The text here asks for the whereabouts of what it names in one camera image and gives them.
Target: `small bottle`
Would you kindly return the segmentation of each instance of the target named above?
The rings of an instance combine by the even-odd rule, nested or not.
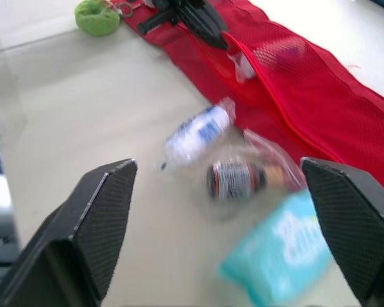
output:
[[[280,166],[219,162],[207,171],[209,195],[217,200],[249,198],[266,187],[284,185],[284,181]]]

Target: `plastic water bottle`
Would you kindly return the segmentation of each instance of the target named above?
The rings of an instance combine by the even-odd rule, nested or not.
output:
[[[201,156],[233,124],[234,108],[228,98],[184,122],[166,141],[161,169],[187,165]]]

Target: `bottle label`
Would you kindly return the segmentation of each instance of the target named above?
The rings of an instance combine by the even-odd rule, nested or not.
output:
[[[252,175],[247,164],[217,164],[219,199],[236,200],[253,194]]]

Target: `textured gripper pad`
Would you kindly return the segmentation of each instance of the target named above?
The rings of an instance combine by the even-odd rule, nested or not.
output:
[[[349,177],[346,169],[308,160],[303,160],[302,169],[327,244],[354,295],[363,303],[384,270],[384,219],[353,181],[359,178],[364,182],[370,175],[350,168],[353,177]],[[374,193],[381,192],[371,188]]]
[[[75,236],[99,299],[107,294],[127,227],[137,167],[126,164],[106,177]]]

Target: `plastic bag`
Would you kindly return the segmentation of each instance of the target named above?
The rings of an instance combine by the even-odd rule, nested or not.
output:
[[[236,119],[235,103],[224,98],[219,104],[185,121],[164,146],[161,170],[187,166],[224,135]]]
[[[242,52],[239,51],[235,55],[228,54],[228,58],[230,58],[235,64],[237,82],[244,83],[245,81],[256,77],[253,67],[250,65],[247,57],[244,56]]]
[[[279,165],[285,174],[285,186],[291,192],[300,191],[307,188],[306,178],[301,172],[300,167],[292,160],[287,152],[277,145],[251,130],[243,132],[245,140],[259,151],[268,164]]]
[[[303,173],[277,144],[252,131],[244,131],[245,146],[228,146],[215,152],[207,169],[207,189],[214,200],[236,201],[272,187],[290,191],[306,188]]]
[[[332,259],[308,190],[288,196],[220,265],[258,307],[286,306],[322,275]]]

